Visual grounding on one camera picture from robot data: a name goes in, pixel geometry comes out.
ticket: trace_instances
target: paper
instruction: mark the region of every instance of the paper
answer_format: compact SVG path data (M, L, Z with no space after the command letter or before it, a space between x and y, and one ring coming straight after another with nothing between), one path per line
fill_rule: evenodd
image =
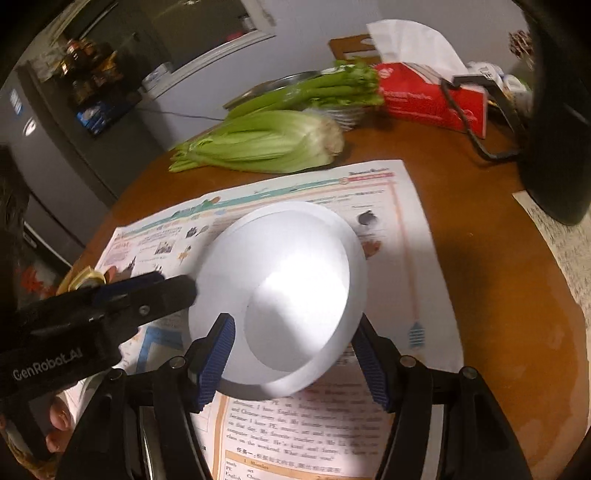
M368 262L366 314L402 353L457 372L462 346L427 221L402 161L372 161L214 192L117 228L97 269L193 274L209 245L244 214L282 200L341 215ZM186 312L143 326L122 345L130 373L157 368L190 344ZM193 416L215 480L373 478L392 418L373 403L351 348L292 397L254 402L216 394ZM434 407L423 479L435 478L443 410Z
M437 30L409 20L380 20L367 26L383 63L425 65L445 77L467 73L456 51Z
M525 209L544 237L575 302L583 310L587 336L587 360L591 361L591 215L585 214L576 226L566 226L550 218L527 192L513 197ZM589 369L591 386L591 369ZM591 426L591 395L587 429Z

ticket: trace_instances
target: window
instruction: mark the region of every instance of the window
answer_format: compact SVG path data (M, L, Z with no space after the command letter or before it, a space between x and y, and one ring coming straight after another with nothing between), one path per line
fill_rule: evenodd
M157 96L272 32L258 0L90 0L64 35L109 43L118 51L118 64L132 88L157 66L170 62L173 75L149 92Z

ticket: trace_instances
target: red tissue box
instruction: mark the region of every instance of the red tissue box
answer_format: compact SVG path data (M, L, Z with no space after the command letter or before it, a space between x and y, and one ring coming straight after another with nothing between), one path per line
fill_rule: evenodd
M440 75L433 69L414 63L380 63L375 67L379 76L379 92L391 115L422 124L437 125L460 132L464 126L460 117L443 96ZM486 91L479 86L462 86L450 93L464 110L473 132L486 136Z

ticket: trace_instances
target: blue gripper pad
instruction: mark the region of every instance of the blue gripper pad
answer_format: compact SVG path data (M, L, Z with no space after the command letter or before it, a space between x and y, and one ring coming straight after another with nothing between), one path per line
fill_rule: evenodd
M212 339L213 345L209 351L203 369L197 375L197 385L199 386L199 395L197 396L197 406L202 410L205 405L213 400L217 386L222 379L223 369L232 351L234 339L236 338L236 325L234 318L229 314L220 314L212 330L218 322L223 324L219 327L219 333Z
M124 295L130 291L148 287L160 281L164 281L164 276L161 273L149 272L137 277L127 278L126 280L104 285L92 299L92 304L98 306L117 295Z
M392 400L388 394L388 378L366 333L360 325L351 340L355 356L365 377L374 402L390 411Z

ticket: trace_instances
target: screw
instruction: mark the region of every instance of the screw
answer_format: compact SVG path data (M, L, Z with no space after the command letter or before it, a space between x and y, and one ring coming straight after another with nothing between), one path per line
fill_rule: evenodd
M462 375L468 380L474 380L478 376L478 371L473 367L464 367L462 368Z
M123 370L121 370L120 368L116 368L115 370L112 370L111 373L109 374L109 380L115 381L121 378L121 376L123 375Z
M181 368L184 367L185 359L182 356L175 356L168 361L168 364L171 368Z
M400 357L400 365L406 368L412 368L417 364L417 360L410 355L403 355Z

